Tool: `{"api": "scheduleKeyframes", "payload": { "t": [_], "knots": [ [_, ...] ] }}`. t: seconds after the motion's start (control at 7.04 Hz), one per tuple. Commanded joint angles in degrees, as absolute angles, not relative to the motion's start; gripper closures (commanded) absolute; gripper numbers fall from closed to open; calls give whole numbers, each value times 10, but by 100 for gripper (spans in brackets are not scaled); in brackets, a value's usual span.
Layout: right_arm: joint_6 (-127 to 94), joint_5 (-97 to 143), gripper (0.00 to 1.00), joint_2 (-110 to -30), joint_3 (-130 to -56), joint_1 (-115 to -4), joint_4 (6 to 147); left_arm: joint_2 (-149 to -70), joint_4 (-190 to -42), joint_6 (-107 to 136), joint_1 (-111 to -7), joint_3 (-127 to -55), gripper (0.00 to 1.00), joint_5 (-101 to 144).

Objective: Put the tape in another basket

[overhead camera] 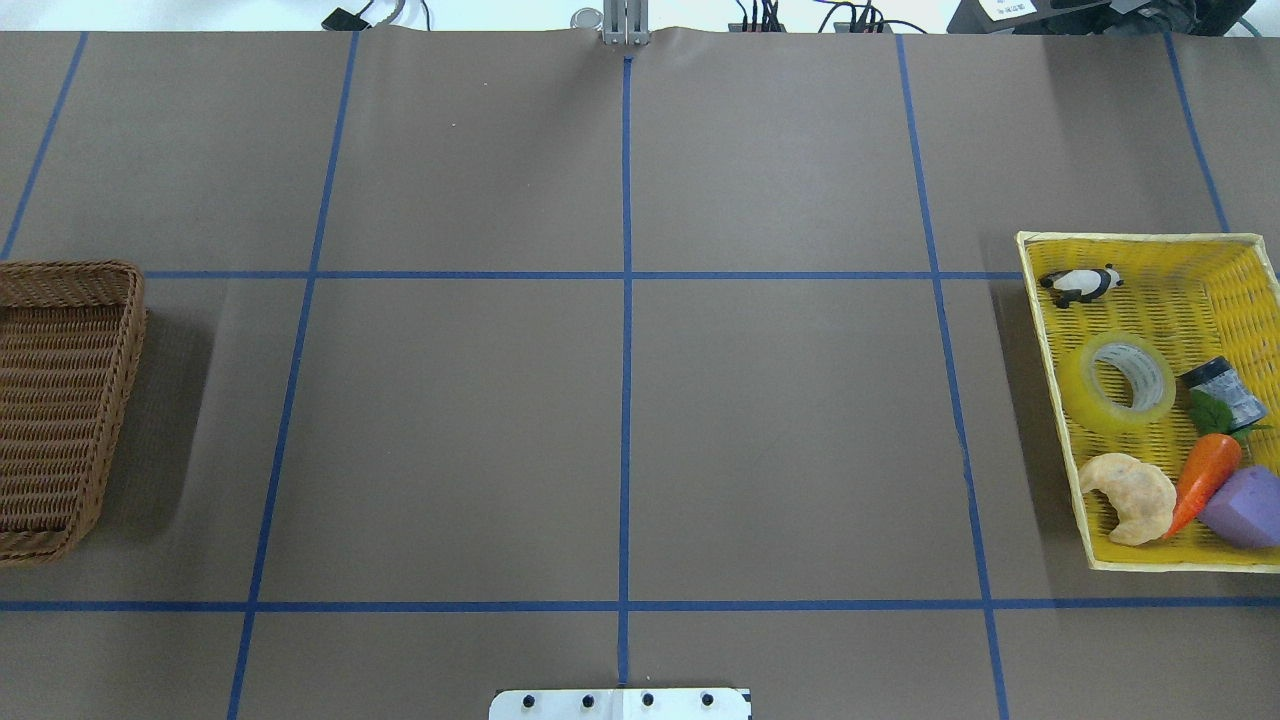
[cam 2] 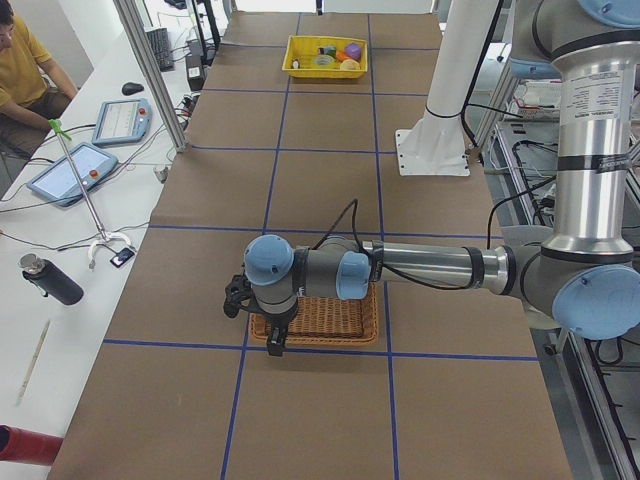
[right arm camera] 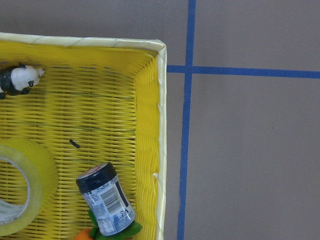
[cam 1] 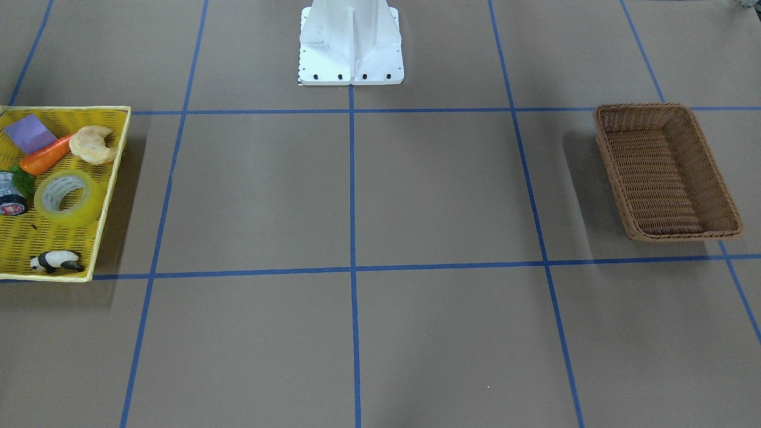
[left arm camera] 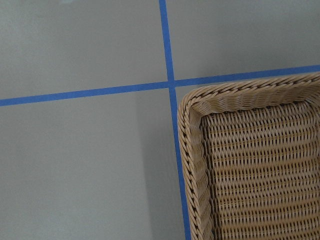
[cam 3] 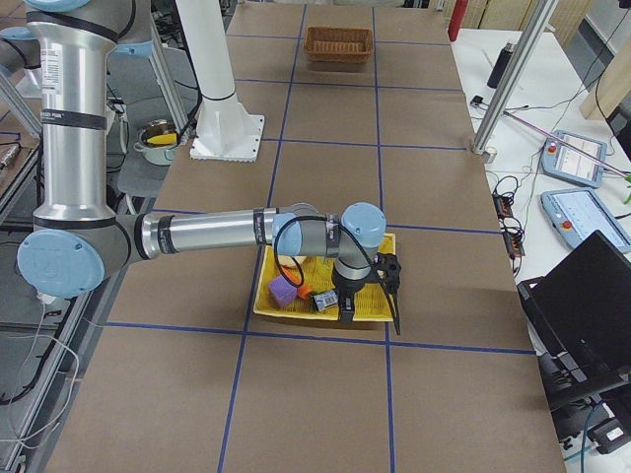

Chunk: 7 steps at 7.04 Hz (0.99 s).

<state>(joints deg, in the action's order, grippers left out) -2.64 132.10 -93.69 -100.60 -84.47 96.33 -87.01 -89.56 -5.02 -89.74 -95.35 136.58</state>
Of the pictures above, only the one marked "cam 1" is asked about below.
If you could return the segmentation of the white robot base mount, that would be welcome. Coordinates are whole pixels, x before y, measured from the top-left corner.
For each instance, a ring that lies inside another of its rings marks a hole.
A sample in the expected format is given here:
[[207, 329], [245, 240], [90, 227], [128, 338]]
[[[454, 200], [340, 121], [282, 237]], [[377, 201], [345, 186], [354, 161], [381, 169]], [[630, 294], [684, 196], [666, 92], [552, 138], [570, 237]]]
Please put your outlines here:
[[314, 1], [300, 24], [300, 85], [403, 83], [400, 15], [388, 2]]

